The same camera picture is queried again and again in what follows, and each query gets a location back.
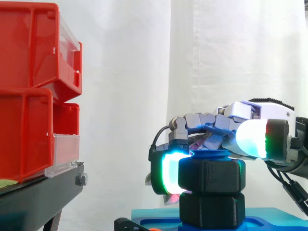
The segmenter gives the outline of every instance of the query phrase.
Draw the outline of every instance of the white curtain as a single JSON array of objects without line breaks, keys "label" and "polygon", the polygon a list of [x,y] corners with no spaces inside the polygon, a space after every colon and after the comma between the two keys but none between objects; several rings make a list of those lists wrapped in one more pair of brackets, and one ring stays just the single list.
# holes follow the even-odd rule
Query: white curtain
[{"label": "white curtain", "polygon": [[[167,118],[267,97],[308,116],[306,43],[301,0],[172,0]],[[305,218],[263,161],[246,165],[247,207]]]},{"label": "white curtain", "polygon": [[[144,186],[147,154],[173,116],[255,97],[308,116],[302,0],[54,1],[83,43],[83,94],[73,101],[89,175],[59,231],[111,231],[131,209],[162,206]],[[262,161],[246,172],[247,206],[304,217]]]}]

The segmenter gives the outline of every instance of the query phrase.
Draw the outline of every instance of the red storage bin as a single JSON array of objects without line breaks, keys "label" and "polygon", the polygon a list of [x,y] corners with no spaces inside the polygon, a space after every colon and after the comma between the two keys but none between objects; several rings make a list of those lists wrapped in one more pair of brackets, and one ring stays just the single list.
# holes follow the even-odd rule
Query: red storage bin
[{"label": "red storage bin", "polygon": [[0,109],[0,180],[52,177],[76,167],[77,104],[53,104],[48,89],[0,89]]},{"label": "red storage bin", "polygon": [[0,1],[0,88],[48,88],[54,100],[81,94],[82,45],[54,3]]}]

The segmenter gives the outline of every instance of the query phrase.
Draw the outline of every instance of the blue tray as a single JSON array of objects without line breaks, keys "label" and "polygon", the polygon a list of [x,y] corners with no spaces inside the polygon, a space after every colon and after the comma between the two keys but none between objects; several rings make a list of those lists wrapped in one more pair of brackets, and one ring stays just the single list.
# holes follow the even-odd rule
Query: blue tray
[{"label": "blue tray", "polygon": [[[132,210],[131,220],[161,231],[203,231],[181,224],[178,208]],[[308,221],[276,208],[247,208],[245,222],[230,231],[308,231]]]}]

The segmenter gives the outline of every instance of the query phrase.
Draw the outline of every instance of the green light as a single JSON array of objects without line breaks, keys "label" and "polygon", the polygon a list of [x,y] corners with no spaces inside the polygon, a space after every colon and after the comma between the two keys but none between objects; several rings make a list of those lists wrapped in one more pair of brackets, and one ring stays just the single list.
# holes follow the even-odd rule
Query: green light
[{"label": "green light", "polygon": [[265,134],[267,119],[243,122],[236,131],[236,143],[242,151],[257,158],[266,158]]},{"label": "green light", "polygon": [[179,187],[179,161],[190,157],[188,154],[165,154],[162,162],[162,176],[165,190],[170,194],[181,194],[185,190]]}]

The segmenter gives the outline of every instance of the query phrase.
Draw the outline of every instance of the robotic hand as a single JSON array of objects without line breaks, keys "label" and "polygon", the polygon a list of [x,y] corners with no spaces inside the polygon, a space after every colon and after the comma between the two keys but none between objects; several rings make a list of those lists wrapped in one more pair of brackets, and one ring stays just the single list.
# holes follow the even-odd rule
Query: robotic hand
[{"label": "robotic hand", "polygon": [[[296,117],[294,108],[274,99],[252,99],[219,107],[212,114],[186,114],[162,128],[149,150],[151,182],[166,204],[178,201],[178,163],[196,150],[228,150],[231,158],[261,158],[271,174],[308,214],[308,194],[287,173],[308,179],[308,119]],[[158,136],[171,129],[169,142],[156,147]],[[287,183],[282,174],[289,180]]]}]

